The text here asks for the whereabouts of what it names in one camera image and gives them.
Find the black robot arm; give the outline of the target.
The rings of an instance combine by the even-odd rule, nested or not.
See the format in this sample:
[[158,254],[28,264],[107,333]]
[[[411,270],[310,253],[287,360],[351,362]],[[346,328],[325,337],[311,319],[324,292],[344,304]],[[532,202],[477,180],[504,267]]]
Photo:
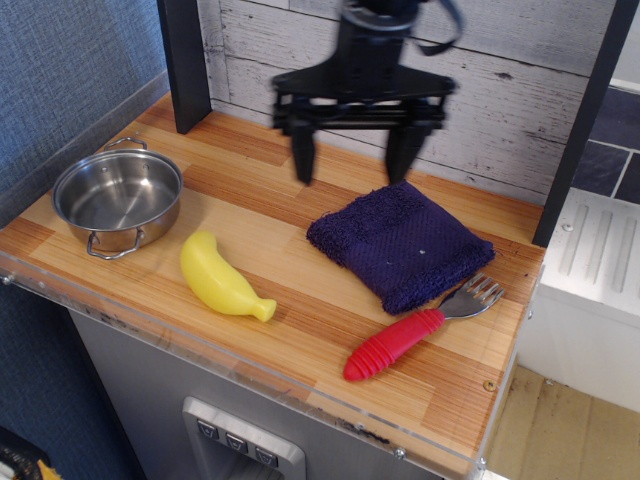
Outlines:
[[454,80],[400,63],[419,10],[417,1],[345,1],[333,54],[273,78],[273,125],[291,139],[301,182],[313,177],[318,130],[387,131],[387,177],[398,183],[442,127]]

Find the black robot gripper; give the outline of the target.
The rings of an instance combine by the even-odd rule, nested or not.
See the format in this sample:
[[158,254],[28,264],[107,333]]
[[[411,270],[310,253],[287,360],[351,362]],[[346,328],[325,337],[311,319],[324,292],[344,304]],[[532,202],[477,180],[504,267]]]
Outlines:
[[415,14],[343,14],[335,50],[325,61],[277,75],[273,125],[291,136],[299,181],[313,181],[316,130],[390,130],[385,166],[402,181],[429,128],[444,120],[453,79],[400,63]]

